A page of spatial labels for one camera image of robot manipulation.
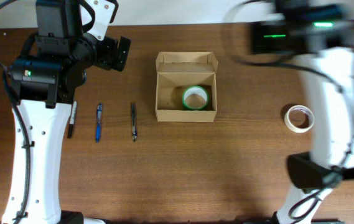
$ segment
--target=open cardboard box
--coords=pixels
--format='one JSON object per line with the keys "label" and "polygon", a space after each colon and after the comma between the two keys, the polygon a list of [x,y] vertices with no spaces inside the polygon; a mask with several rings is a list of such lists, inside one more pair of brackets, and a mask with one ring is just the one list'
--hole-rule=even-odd
{"label": "open cardboard box", "polygon": [[[214,122],[217,66],[212,52],[160,52],[156,59],[157,121]],[[184,90],[194,85],[203,87],[209,95],[208,105],[200,111],[186,110],[182,104]]]}

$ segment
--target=wood grain surface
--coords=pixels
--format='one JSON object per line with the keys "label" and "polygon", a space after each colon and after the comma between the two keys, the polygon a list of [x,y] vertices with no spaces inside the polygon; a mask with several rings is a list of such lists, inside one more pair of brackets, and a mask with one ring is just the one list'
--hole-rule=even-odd
{"label": "wood grain surface", "polygon": [[[270,217],[290,185],[286,157],[310,150],[310,133],[295,134],[281,110],[306,105],[297,72],[239,65],[221,44],[222,25],[110,27],[132,39],[124,72],[90,68],[77,89],[73,139],[64,139],[59,195],[63,210],[126,222],[215,222]],[[232,39],[245,49],[247,26]],[[11,64],[32,29],[0,30],[0,61]],[[155,115],[159,51],[211,51],[217,72],[214,123],[158,123]],[[131,139],[130,103],[137,103],[138,141]],[[96,106],[103,133],[95,143]],[[14,121],[0,71],[0,219],[11,186]],[[354,181],[344,182],[316,218],[354,223]]]}

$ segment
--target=roll of tape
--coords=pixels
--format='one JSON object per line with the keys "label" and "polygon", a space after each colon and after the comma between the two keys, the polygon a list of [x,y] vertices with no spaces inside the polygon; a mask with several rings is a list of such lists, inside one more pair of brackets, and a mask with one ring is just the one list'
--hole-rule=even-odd
{"label": "roll of tape", "polygon": [[[301,111],[308,116],[309,125],[307,128],[298,128],[297,126],[294,126],[294,124],[291,123],[290,114],[293,111]],[[287,113],[284,115],[284,122],[286,123],[286,126],[290,130],[294,131],[295,133],[304,133],[307,132],[309,129],[311,129],[315,124],[315,116],[313,112],[310,109],[308,109],[308,107],[297,105],[297,106],[293,106],[292,108],[289,109],[289,111],[287,111]]]}
{"label": "roll of tape", "polygon": [[[204,103],[198,106],[190,105],[189,103],[186,102],[187,98],[191,95],[198,95],[201,96],[204,99]],[[188,110],[202,110],[204,109],[207,104],[208,104],[208,93],[207,91],[201,87],[201,86],[191,86],[187,88],[184,93],[182,94],[182,104],[184,107],[186,107]]]}

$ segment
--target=pen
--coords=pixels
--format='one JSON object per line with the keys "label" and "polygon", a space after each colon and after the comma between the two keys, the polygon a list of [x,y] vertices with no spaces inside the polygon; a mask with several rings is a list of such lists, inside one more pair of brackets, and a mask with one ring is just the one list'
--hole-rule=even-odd
{"label": "pen", "polygon": [[102,103],[96,109],[96,136],[95,141],[98,143],[101,138],[101,120],[102,120]]}
{"label": "pen", "polygon": [[133,122],[133,142],[137,141],[137,118],[136,118],[136,105],[131,103],[131,120]]}
{"label": "pen", "polygon": [[69,123],[69,130],[67,132],[67,138],[72,138],[73,134],[73,127],[75,124],[75,119],[76,119],[76,110],[77,110],[77,101],[73,103],[73,108],[72,108],[72,117],[70,118],[70,123]]}

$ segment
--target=white tape roll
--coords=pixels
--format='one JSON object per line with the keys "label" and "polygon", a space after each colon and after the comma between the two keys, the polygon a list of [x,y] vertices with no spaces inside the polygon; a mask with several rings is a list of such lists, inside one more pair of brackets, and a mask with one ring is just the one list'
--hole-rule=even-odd
{"label": "white tape roll", "polygon": [[[309,125],[307,128],[298,128],[297,126],[294,126],[294,124],[291,123],[290,113],[292,111],[301,111],[308,116]],[[315,124],[315,116],[314,116],[313,112],[310,109],[308,109],[308,107],[297,105],[297,106],[293,106],[292,108],[290,108],[289,111],[284,115],[284,122],[286,123],[286,126],[290,130],[294,131],[295,133],[304,133],[304,132],[307,132],[309,129],[311,129],[313,127],[313,125]]]}

